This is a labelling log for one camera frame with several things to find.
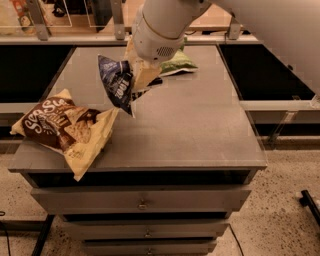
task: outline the speckled floor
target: speckled floor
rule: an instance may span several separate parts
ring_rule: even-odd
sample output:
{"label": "speckled floor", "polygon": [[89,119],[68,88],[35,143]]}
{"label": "speckled floor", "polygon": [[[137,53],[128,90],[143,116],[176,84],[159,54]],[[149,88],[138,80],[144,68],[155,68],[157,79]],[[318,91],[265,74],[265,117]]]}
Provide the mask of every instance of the speckled floor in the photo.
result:
{"label": "speckled floor", "polygon": [[[251,183],[252,193],[240,212],[233,213],[232,224],[245,256],[319,256],[319,227],[307,208],[297,201],[308,189],[320,198],[320,140],[280,139],[275,150],[267,150],[268,168]],[[46,213],[30,196],[30,185],[19,174],[9,173],[10,155],[0,155],[1,220],[43,220]],[[11,255],[31,255],[36,236],[10,237]],[[5,237],[0,237],[0,255],[8,255]],[[81,244],[61,230],[55,218],[42,255],[85,256]],[[241,255],[227,229],[210,256]]]}

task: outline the chip bag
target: chip bag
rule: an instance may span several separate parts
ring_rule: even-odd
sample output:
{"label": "chip bag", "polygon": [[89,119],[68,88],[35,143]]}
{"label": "chip bag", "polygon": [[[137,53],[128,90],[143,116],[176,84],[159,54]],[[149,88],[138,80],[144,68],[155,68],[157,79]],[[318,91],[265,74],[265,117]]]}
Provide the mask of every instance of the chip bag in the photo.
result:
{"label": "chip bag", "polygon": [[116,62],[99,55],[100,77],[109,99],[115,107],[122,108],[129,115],[131,109],[132,74],[128,61]]}
{"label": "chip bag", "polygon": [[68,90],[47,98],[17,121],[11,134],[21,134],[64,155],[79,181],[112,133],[118,108],[105,112],[75,106]]}
{"label": "chip bag", "polygon": [[171,60],[164,61],[160,64],[160,77],[170,76],[179,72],[195,72],[198,70],[197,65],[179,49]]}

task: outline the drawer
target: drawer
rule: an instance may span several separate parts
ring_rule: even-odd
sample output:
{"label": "drawer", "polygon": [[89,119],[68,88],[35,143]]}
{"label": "drawer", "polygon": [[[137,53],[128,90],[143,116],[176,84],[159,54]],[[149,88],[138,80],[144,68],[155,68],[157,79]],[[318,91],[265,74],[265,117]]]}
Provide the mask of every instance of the drawer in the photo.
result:
{"label": "drawer", "polygon": [[214,250],[214,240],[164,240],[164,241],[101,241],[85,242],[89,255],[206,255]]}
{"label": "drawer", "polygon": [[225,220],[123,220],[68,222],[64,230],[76,240],[217,238],[227,227]]}
{"label": "drawer", "polygon": [[201,188],[70,187],[33,189],[31,195],[49,214],[239,211],[248,186]]}

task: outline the green object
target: green object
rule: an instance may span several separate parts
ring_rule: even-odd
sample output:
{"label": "green object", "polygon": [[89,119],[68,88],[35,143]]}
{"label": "green object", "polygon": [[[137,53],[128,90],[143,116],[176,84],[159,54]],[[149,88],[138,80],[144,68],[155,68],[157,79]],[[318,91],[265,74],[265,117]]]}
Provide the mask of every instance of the green object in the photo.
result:
{"label": "green object", "polygon": [[178,50],[171,60],[164,61],[160,64],[160,77],[169,76],[178,72],[195,72],[198,70],[196,64],[182,51]]}

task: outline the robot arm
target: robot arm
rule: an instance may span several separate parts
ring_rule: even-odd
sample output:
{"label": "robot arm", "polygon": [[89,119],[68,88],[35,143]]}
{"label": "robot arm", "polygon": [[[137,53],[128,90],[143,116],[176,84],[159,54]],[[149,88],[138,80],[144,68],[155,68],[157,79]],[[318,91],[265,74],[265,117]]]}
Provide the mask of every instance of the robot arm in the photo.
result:
{"label": "robot arm", "polygon": [[183,42],[184,31],[211,3],[232,13],[320,95],[320,1],[146,0],[132,27],[138,55],[150,62],[172,58]]}

